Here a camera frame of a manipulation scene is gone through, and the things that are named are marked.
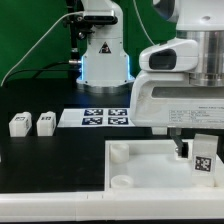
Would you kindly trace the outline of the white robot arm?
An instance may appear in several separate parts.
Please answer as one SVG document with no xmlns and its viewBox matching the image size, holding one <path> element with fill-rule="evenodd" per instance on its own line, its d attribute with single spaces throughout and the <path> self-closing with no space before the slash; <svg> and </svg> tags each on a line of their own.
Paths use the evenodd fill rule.
<svg viewBox="0 0 224 224">
<path fill-rule="evenodd" d="M 176 24 L 176 36 L 143 50 L 137 77 L 123 49 L 123 12 L 112 0 L 81 0 L 87 26 L 79 88 L 112 93 L 132 86 L 130 118 L 154 133 L 168 132 L 180 157 L 183 128 L 224 128 L 224 0 L 153 0 Z"/>
</svg>

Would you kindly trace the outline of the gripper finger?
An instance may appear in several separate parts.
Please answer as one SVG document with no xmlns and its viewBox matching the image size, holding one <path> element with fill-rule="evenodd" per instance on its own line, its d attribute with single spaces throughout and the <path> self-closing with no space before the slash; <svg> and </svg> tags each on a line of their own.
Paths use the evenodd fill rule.
<svg viewBox="0 0 224 224">
<path fill-rule="evenodd" d="M 176 144 L 175 152 L 179 158 L 187 158 L 189 147 L 187 142 L 183 142 L 181 139 L 181 129 L 180 128 L 171 128 L 170 137 Z"/>
</svg>

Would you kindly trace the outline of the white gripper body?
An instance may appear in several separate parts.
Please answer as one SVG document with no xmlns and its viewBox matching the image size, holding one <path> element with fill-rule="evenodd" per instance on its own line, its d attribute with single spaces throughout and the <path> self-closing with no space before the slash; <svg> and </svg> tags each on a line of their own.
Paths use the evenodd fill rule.
<svg viewBox="0 0 224 224">
<path fill-rule="evenodd" d="M 141 71 L 129 116 L 141 127 L 224 129 L 224 87 L 192 86 L 184 73 Z"/>
</svg>

